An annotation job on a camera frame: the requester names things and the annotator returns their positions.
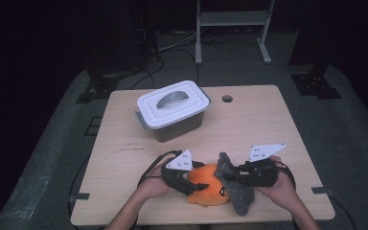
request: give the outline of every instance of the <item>plush toy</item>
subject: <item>plush toy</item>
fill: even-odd
[[[214,175],[217,164],[206,164],[188,172],[187,179],[194,184],[209,184],[202,191],[195,191],[188,196],[189,203],[196,203],[206,206],[220,205],[229,200],[229,194],[218,178]]]

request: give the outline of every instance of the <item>container lid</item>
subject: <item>container lid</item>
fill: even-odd
[[[153,129],[185,120],[208,108],[209,98],[190,80],[157,89],[137,100],[146,125]]]

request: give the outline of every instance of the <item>person's right hand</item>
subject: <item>person's right hand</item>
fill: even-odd
[[[281,158],[278,156],[270,156],[270,160],[282,162]],[[300,197],[295,192],[290,178],[281,170],[279,170],[277,182],[272,187],[256,187],[255,189],[269,197],[275,204],[289,211],[294,205],[301,202]]]

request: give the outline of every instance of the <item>hand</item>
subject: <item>hand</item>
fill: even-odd
[[[278,156],[270,156],[269,159],[282,162],[282,159]],[[268,196],[275,204],[289,211],[301,201],[290,178],[283,171],[279,171],[277,182],[272,187],[257,187],[255,189]]]
[[[161,166],[165,163],[157,165],[148,175],[148,177],[139,185],[136,192],[145,198],[153,198],[161,196],[165,193],[176,192],[175,189],[169,187],[161,178]]]

